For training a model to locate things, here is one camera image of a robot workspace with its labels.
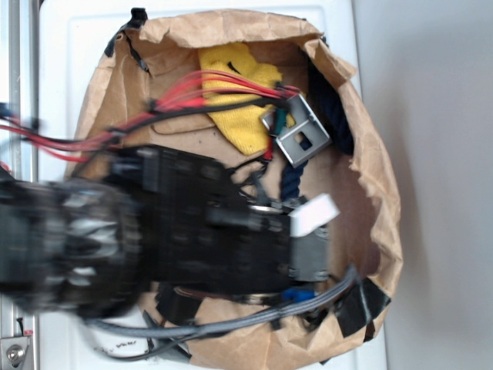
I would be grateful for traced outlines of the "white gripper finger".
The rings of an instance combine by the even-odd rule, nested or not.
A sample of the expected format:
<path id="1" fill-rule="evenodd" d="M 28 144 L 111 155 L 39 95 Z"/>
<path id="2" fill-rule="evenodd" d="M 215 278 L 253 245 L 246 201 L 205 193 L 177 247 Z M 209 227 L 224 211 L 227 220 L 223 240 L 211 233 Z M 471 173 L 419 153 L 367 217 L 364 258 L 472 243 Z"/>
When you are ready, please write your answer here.
<path id="1" fill-rule="evenodd" d="M 340 214 L 340 210 L 328 193 L 315 198 L 292 210 L 290 217 L 290 236 L 305 237 L 331 222 Z"/>

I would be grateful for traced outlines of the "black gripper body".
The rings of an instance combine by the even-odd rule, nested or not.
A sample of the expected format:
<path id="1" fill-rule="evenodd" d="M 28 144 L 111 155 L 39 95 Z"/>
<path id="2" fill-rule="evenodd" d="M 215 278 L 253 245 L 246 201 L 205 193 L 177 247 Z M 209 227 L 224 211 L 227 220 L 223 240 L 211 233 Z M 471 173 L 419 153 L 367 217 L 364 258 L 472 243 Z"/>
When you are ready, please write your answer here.
<path id="1" fill-rule="evenodd" d="M 222 296 L 291 285 L 290 222 L 244 202 L 178 207 L 159 232 L 154 281 Z"/>

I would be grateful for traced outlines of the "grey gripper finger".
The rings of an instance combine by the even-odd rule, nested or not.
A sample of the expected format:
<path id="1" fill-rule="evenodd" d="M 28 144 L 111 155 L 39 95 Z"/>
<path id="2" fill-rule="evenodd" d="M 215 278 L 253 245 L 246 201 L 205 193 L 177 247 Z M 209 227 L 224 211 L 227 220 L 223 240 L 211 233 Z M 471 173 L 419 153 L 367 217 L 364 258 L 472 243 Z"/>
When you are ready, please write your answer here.
<path id="1" fill-rule="evenodd" d="M 329 231 L 318 227 L 303 237 L 290 239 L 289 276 L 294 281 L 317 283 L 329 277 Z"/>

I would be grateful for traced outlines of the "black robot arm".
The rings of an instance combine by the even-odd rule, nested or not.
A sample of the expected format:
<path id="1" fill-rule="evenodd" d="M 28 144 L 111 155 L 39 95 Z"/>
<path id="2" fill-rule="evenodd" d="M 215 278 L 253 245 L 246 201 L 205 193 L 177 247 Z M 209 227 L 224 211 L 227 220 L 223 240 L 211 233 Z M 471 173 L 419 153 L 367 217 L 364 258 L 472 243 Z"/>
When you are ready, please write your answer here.
<path id="1" fill-rule="evenodd" d="M 28 183 L 1 174 L 1 291 L 28 311 L 82 318 L 128 311 L 155 281 L 175 322 L 193 300 L 272 296 L 328 278 L 319 221 L 298 203 L 248 200 L 215 159 L 161 146 L 118 150 L 99 180 Z"/>

